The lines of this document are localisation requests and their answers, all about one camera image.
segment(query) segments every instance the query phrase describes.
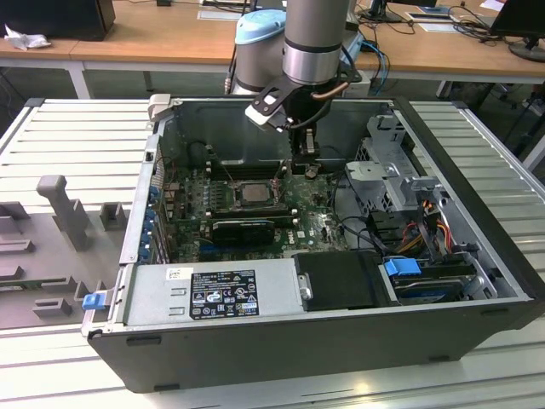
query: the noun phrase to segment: monitor stand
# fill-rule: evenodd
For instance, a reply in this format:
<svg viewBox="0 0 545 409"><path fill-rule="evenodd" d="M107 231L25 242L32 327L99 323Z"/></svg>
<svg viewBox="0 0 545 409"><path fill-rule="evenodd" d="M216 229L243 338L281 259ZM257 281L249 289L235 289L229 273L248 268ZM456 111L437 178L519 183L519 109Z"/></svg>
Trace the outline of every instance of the monitor stand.
<svg viewBox="0 0 545 409"><path fill-rule="evenodd" d="M539 48L539 38L529 38L527 43L509 45L509 51L520 58L535 62L545 62L545 49Z"/></svg>
<svg viewBox="0 0 545 409"><path fill-rule="evenodd" d="M403 20L395 13L386 11L387 0L373 0L369 9L361 12L366 20L378 23L400 23Z"/></svg>

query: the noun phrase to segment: open computer chassis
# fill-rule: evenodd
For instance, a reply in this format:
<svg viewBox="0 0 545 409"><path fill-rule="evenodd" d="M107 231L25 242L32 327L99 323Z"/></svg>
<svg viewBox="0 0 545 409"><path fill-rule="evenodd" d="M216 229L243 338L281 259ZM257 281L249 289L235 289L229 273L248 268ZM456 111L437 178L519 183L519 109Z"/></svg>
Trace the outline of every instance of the open computer chassis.
<svg viewBox="0 0 545 409"><path fill-rule="evenodd" d="M130 390L459 360L545 310L425 105L336 101L300 168L248 102L177 100L148 139L108 321L83 324Z"/></svg>

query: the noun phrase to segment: black computer tower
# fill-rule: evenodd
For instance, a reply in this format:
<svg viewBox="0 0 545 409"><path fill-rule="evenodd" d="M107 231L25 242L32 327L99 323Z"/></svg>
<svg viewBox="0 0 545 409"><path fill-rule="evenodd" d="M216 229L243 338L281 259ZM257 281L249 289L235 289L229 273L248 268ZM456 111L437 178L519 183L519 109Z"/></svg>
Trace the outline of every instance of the black computer tower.
<svg viewBox="0 0 545 409"><path fill-rule="evenodd" d="M115 20L112 0L2 0L0 33L4 25L25 34L48 38L101 41Z"/></svg>

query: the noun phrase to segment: blue cable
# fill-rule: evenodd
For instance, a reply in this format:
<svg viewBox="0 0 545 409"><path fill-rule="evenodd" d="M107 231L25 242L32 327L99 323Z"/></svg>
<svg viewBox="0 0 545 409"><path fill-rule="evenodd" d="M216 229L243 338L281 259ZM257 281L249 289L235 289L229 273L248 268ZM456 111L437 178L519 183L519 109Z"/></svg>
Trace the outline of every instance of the blue cable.
<svg viewBox="0 0 545 409"><path fill-rule="evenodd" d="M386 82L386 76L387 76L387 64L386 64L386 58L384 57L384 53L382 53L377 47L375 47L371 43L367 43L366 41L363 42L363 44L372 49L376 55L381 59L381 66L382 66L382 75L381 75L381 84L379 85L378 89L376 90L375 95L379 95L381 92L382 87L384 86L384 83Z"/></svg>

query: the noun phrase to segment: table leg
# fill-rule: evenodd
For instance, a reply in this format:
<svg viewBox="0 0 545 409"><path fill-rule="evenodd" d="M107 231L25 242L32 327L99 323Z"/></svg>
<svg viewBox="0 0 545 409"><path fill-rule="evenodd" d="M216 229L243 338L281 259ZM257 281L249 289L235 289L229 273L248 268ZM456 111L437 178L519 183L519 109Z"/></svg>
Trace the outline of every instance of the table leg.
<svg viewBox="0 0 545 409"><path fill-rule="evenodd" d="M153 88L152 74L149 71L144 71L144 83L146 84L147 92L153 92L155 90Z"/></svg>
<svg viewBox="0 0 545 409"><path fill-rule="evenodd" d="M89 89L85 81L85 68L79 61L73 61L67 68L72 79L72 84L76 90L77 98L80 100L90 100L93 98L93 91Z"/></svg>

